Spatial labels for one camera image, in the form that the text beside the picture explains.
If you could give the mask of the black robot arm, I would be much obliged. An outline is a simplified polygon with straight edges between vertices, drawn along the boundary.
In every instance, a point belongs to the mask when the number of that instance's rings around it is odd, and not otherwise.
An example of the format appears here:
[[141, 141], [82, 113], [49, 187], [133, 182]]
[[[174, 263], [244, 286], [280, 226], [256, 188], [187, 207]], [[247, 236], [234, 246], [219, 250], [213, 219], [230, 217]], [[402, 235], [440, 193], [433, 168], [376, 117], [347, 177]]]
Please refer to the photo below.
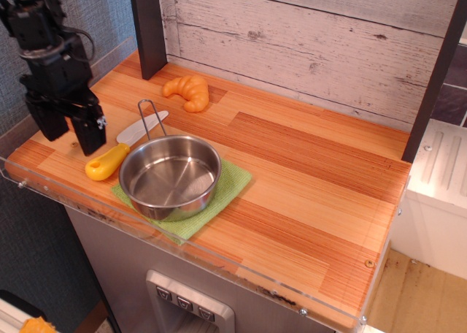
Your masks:
[[1, 0], [1, 21], [30, 69], [20, 82], [32, 118], [50, 141], [74, 129], [89, 156], [106, 143], [107, 122], [88, 86], [85, 32], [65, 27], [65, 17], [60, 0]]

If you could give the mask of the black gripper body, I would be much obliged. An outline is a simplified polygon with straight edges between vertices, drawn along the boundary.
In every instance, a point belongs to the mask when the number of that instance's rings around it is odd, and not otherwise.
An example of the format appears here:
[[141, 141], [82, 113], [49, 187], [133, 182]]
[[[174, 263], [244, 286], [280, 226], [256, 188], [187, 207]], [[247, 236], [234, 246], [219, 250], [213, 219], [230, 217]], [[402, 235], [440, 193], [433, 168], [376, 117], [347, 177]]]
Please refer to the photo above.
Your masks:
[[97, 96], [89, 89], [92, 78], [87, 62], [65, 53], [27, 60], [30, 72], [20, 78], [26, 98], [48, 103], [66, 118], [97, 119], [103, 114]]

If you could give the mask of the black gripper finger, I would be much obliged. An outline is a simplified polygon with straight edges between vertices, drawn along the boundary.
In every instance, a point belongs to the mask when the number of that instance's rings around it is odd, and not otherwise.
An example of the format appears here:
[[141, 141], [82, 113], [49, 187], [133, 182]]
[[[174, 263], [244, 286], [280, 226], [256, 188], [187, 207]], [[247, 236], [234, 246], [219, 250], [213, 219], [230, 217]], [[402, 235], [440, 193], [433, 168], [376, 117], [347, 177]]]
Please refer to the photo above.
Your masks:
[[97, 119], [72, 117], [72, 125], [85, 156], [90, 156], [107, 143], [107, 120], [104, 115]]
[[54, 141], [69, 131], [65, 116], [55, 111], [48, 103], [26, 98], [26, 106], [40, 131], [49, 141]]

